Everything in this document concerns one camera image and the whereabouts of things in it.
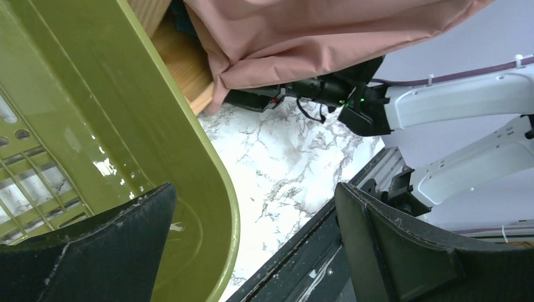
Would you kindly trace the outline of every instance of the wooden object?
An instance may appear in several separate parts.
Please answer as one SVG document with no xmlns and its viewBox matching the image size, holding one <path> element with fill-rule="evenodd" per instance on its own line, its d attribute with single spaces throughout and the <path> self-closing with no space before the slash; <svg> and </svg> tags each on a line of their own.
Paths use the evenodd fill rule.
<svg viewBox="0 0 534 302">
<path fill-rule="evenodd" d="M 127 0 L 148 36 L 152 37 L 171 0 Z"/>
<path fill-rule="evenodd" d="M 198 115 L 213 97 L 213 77 L 204 48 L 197 38 L 178 31 L 171 15 L 164 17 L 152 42 L 191 109 Z"/>
</svg>

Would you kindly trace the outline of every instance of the white wall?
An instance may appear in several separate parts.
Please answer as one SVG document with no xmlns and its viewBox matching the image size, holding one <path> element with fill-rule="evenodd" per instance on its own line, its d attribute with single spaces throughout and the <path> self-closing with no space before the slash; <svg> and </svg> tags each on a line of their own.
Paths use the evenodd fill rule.
<svg viewBox="0 0 534 302">
<path fill-rule="evenodd" d="M 496 0 L 486 9 L 438 38 L 386 56 L 377 77 L 424 79 L 514 60 L 534 53 L 534 1 Z M 446 121 L 397 131 L 383 138 L 398 145 L 412 167 L 424 165 L 486 136 L 513 116 Z M 443 228 L 534 219 L 534 170 L 475 187 L 428 215 Z"/>
</svg>

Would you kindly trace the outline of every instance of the pink fabric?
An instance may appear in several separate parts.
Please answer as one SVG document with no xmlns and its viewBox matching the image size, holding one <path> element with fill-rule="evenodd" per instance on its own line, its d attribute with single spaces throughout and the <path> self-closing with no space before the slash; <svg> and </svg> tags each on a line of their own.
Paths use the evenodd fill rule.
<svg viewBox="0 0 534 302">
<path fill-rule="evenodd" d="M 185 0 L 215 81 L 205 112 L 229 89 L 328 74 L 433 38 L 492 1 Z"/>
</svg>

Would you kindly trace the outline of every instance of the green basket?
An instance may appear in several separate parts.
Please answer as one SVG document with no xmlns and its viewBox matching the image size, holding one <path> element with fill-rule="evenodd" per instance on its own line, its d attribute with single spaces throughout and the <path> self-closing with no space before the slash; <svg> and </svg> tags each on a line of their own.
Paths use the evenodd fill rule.
<svg viewBox="0 0 534 302">
<path fill-rule="evenodd" d="M 171 182 L 152 300 L 217 301 L 237 256 L 236 194 L 128 4 L 0 0 L 0 28 L 0 243 Z"/>
</svg>

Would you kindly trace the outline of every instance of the white marble countertop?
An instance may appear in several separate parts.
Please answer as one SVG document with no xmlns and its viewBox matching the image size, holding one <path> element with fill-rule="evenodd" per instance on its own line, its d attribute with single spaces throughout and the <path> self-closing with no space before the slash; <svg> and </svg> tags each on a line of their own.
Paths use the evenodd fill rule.
<svg viewBox="0 0 534 302">
<path fill-rule="evenodd" d="M 319 106 L 305 104 L 317 115 Z M 383 148 L 380 137 L 362 138 L 337 121 L 307 119 L 294 101 L 256 113 L 223 106 L 199 121 L 234 183 L 241 240 L 229 298 L 330 200 L 339 181 L 351 179 Z"/>
</svg>

